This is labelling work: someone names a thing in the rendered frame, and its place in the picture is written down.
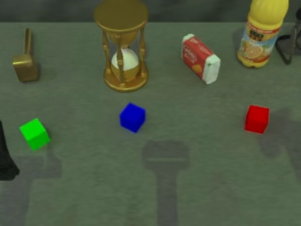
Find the blue cube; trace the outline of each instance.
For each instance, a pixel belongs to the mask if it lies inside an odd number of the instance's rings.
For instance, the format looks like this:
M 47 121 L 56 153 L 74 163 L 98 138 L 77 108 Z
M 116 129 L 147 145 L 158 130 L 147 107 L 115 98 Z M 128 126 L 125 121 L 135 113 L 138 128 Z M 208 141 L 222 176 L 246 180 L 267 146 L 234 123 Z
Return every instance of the blue cube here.
M 145 110 L 129 103 L 119 117 L 122 127 L 136 133 L 145 122 Z

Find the tabletop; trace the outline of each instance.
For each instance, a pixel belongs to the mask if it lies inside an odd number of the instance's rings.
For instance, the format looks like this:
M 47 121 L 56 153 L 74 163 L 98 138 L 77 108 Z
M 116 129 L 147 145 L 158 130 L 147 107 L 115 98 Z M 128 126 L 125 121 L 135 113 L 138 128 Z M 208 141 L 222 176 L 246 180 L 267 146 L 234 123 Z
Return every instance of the tabletop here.
M 40 80 L 20 83 L 12 56 L 27 27 Z M 0 120 L 21 171 L 0 182 L 0 225 L 299 226 L 300 56 L 287 66 L 274 51 L 265 67 L 244 68 L 243 27 L 147 24 L 149 81 L 118 93 L 103 81 L 96 24 L 0 24 Z M 182 62 L 188 33 L 221 59 L 215 83 Z M 119 125 L 129 102 L 146 109 L 136 134 Z M 265 134 L 244 131 L 249 105 L 270 108 Z M 35 152 L 19 130 L 34 118 L 51 137 Z

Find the green cube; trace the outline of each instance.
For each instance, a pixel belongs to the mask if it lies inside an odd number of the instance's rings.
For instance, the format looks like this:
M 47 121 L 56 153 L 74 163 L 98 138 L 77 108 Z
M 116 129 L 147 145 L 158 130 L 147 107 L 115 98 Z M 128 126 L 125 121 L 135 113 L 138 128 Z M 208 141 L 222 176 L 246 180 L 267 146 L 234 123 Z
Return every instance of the green cube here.
M 20 127 L 20 131 L 27 141 L 29 147 L 37 150 L 50 142 L 46 129 L 39 119 L 34 119 Z

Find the dark background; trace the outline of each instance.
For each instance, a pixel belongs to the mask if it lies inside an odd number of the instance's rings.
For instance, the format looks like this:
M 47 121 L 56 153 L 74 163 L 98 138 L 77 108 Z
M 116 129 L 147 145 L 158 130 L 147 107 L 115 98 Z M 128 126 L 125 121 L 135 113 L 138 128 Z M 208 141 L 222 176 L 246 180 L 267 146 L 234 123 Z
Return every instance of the dark background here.
M 1 0 L 1 22 L 92 22 L 100 0 Z M 251 0 L 144 0 L 150 22 L 243 22 Z M 300 0 L 290 0 L 286 22 Z

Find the bottle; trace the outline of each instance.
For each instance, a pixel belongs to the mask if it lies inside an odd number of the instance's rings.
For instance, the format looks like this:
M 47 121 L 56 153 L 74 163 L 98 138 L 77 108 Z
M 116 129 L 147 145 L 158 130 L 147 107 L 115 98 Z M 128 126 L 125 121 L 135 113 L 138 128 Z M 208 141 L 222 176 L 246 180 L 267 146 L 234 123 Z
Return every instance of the bottle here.
M 253 0 L 237 57 L 246 67 L 263 67 L 276 43 L 289 0 Z

